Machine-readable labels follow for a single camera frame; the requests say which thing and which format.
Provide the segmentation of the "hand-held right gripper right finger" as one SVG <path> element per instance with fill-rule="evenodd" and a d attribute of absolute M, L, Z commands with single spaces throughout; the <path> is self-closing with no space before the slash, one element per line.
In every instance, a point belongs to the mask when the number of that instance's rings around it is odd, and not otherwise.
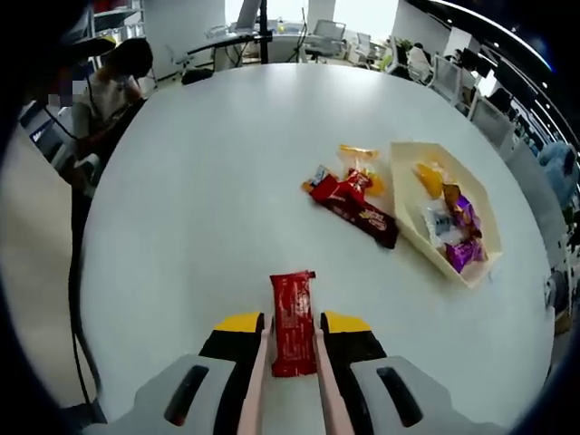
<path fill-rule="evenodd" d="M 446 389 L 389 356 L 361 319 L 320 316 L 320 394 L 328 434 L 451 434 Z"/>

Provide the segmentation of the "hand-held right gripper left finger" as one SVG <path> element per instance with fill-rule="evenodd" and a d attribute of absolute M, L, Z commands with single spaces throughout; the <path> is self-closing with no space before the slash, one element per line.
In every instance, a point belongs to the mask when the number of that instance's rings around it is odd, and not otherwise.
<path fill-rule="evenodd" d="M 136 393 L 136 434 L 260 434 L 266 318 L 235 314 Z"/>

